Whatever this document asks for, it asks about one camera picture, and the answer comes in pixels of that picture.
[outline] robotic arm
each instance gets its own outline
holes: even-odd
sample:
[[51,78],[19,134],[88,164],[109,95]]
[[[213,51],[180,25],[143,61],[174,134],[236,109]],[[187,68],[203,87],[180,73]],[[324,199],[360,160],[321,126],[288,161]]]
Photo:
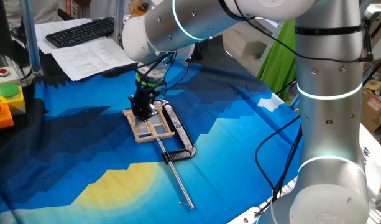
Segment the robotic arm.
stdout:
[[[298,91],[304,137],[298,182],[258,224],[365,224],[369,199],[359,146],[362,26],[358,0],[237,0],[243,15],[296,18]],[[137,119],[153,115],[167,52],[242,20],[234,0],[164,0],[123,30],[127,55],[144,67],[130,96]]]

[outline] wooden frame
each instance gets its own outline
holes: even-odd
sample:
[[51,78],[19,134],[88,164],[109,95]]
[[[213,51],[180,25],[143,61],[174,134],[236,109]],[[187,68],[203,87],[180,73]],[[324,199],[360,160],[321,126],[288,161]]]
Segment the wooden frame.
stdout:
[[[135,122],[134,122],[134,119],[135,119],[135,116],[132,112],[131,109],[129,110],[124,110],[122,111],[123,115],[127,117],[128,119],[128,122],[132,128],[132,132],[134,133],[135,135],[135,141],[138,142],[138,143],[143,143],[143,142],[148,142],[148,141],[154,141],[155,138],[157,136],[160,136],[161,139],[165,139],[165,138],[170,138],[172,137],[175,133],[174,132],[171,132],[170,130],[170,127],[168,126],[168,123],[167,121],[165,120],[165,117],[162,113],[163,111],[163,106],[162,105],[157,105],[155,106],[155,109],[157,111],[157,115],[158,118],[160,119],[160,121],[162,123],[160,124],[152,124],[152,122],[150,120],[147,120],[145,122],[145,125],[146,125],[146,128],[147,128],[147,132],[145,133],[138,133],[138,130],[136,129],[136,126],[135,126]],[[164,126],[164,129],[165,129],[165,132],[164,134],[157,134],[156,130],[154,127],[157,127],[157,126]]]

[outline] orange box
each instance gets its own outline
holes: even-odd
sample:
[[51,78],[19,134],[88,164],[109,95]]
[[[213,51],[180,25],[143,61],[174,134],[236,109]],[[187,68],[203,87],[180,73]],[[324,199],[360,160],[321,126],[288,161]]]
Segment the orange box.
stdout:
[[0,129],[7,128],[14,125],[14,120],[12,119],[11,111],[7,103],[0,104]]

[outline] keyboard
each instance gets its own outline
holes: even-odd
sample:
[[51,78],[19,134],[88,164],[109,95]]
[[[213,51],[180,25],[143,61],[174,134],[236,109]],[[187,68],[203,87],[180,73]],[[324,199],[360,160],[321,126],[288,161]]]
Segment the keyboard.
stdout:
[[112,34],[113,31],[114,18],[107,17],[49,34],[46,36],[46,39],[57,48],[70,47],[104,35]]

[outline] paper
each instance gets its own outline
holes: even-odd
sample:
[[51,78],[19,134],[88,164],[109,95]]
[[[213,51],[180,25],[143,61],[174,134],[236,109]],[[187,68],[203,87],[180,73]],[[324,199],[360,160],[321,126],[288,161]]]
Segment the paper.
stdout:
[[52,55],[73,81],[117,66],[136,63],[111,39],[54,49]]
[[[37,24],[35,25],[35,34],[37,36],[37,43],[44,54],[50,54],[53,49],[56,49],[56,47],[45,38],[48,34],[53,34],[55,32],[69,29],[75,26],[80,26],[88,22],[92,22],[92,20],[91,19],[73,19],[69,21]],[[107,39],[107,38],[99,37],[97,39],[85,42],[84,44],[89,42],[97,42],[103,39]]]

